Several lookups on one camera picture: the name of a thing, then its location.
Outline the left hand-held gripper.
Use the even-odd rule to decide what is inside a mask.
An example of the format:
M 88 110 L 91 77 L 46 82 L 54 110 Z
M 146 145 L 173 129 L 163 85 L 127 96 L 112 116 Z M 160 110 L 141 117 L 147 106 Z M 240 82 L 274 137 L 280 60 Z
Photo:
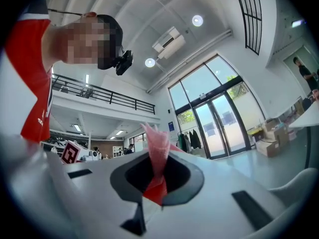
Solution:
M 60 159 L 64 164 L 98 161 L 93 150 L 84 148 L 78 143 L 69 140 L 66 142 Z

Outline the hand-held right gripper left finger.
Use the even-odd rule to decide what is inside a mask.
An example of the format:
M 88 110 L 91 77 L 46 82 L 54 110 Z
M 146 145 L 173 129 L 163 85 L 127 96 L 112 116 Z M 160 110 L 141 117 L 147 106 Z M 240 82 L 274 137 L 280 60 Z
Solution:
M 144 204 L 122 200 L 114 164 L 64 165 L 20 136 L 4 138 L 4 181 L 23 216 L 48 239 L 152 239 Z

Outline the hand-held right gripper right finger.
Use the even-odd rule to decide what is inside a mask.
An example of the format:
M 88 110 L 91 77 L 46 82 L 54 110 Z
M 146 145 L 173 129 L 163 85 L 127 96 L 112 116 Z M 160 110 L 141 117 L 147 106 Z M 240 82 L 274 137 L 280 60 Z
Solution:
M 164 207 L 147 223 L 146 239 L 275 239 L 287 225 L 284 204 L 259 183 L 235 168 L 184 152 L 179 158 L 203 172 L 201 191 L 187 204 Z M 232 193 L 246 191 L 273 219 L 258 232 Z

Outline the pink cloth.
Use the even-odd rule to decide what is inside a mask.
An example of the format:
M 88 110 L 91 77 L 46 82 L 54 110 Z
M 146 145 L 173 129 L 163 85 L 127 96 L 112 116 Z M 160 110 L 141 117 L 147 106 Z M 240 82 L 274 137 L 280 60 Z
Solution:
M 171 144 L 169 133 L 159 131 L 157 126 L 151 127 L 148 123 L 140 124 L 144 129 L 148 140 L 148 153 L 153 170 L 153 178 L 148 184 L 143 196 L 154 203 L 161 205 L 167 195 L 167 185 L 164 177 L 168 154 L 171 150 L 182 150 Z

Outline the black mezzanine railing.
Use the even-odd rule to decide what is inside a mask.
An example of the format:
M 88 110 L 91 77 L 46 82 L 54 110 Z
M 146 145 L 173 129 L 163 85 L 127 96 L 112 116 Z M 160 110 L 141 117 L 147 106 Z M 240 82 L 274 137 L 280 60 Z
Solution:
M 54 90 L 78 97 L 105 101 L 108 104 L 116 104 L 132 108 L 136 111 L 143 111 L 155 114 L 155 105 L 138 100 L 127 95 L 104 89 L 92 84 L 75 80 L 66 76 L 53 74 L 51 77 L 52 87 Z

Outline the clothes rack with clothes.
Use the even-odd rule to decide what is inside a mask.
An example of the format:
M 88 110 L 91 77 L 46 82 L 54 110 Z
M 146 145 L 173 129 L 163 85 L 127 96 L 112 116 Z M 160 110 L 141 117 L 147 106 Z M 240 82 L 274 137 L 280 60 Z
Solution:
M 194 128 L 178 134 L 176 146 L 182 151 L 192 154 L 197 149 L 202 149 L 198 133 Z

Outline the glass entrance door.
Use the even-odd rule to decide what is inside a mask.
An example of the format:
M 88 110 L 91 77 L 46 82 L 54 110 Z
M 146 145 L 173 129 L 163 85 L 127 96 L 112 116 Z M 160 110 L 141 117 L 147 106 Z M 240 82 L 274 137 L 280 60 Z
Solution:
M 219 55 L 169 87 L 180 132 L 194 128 L 202 149 L 192 154 L 220 159 L 250 150 L 253 130 L 265 115 L 243 78 Z

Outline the brown cardboard box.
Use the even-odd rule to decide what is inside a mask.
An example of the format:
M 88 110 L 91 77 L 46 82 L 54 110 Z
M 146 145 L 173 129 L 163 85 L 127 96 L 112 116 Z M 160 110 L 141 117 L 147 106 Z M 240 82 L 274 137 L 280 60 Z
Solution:
M 284 123 L 277 119 L 269 119 L 262 124 L 264 139 L 276 140 L 280 147 L 289 142 L 288 131 Z
M 256 142 L 256 149 L 266 157 L 274 157 L 279 153 L 280 146 L 277 140 L 265 139 Z

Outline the person's red shirt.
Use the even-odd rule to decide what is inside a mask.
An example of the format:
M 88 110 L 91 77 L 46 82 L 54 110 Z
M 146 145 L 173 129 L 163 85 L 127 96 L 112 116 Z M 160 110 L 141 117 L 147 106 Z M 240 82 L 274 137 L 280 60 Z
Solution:
M 25 8 L 0 53 L 0 132 L 33 142 L 50 137 L 51 72 L 42 64 L 41 39 L 50 20 L 46 0 Z

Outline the grey upholstered chair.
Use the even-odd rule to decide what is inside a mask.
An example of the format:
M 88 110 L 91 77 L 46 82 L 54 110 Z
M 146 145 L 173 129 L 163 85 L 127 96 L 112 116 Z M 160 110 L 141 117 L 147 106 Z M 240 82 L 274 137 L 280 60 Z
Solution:
M 286 208 L 291 205 L 305 201 L 314 189 L 319 179 L 319 171 L 315 168 L 307 168 L 298 173 L 285 185 L 268 191 L 275 195 Z

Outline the white ceiling air conditioner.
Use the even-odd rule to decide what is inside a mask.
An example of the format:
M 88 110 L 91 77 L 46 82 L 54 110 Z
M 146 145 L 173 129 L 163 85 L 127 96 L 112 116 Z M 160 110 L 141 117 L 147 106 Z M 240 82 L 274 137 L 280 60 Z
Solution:
M 152 48 L 158 53 L 157 59 L 168 59 L 185 44 L 184 36 L 173 26 L 152 45 Z

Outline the white rectangular table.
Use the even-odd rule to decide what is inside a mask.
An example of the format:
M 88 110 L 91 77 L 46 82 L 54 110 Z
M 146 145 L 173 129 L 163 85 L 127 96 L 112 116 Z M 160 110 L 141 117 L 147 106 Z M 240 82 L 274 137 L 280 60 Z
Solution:
M 305 127 L 307 130 L 307 150 L 306 150 L 306 162 L 305 169 L 309 168 L 310 156 L 311 156 L 311 127 L 319 125 L 319 101 L 315 101 L 312 105 L 293 123 L 289 125 L 289 128 Z

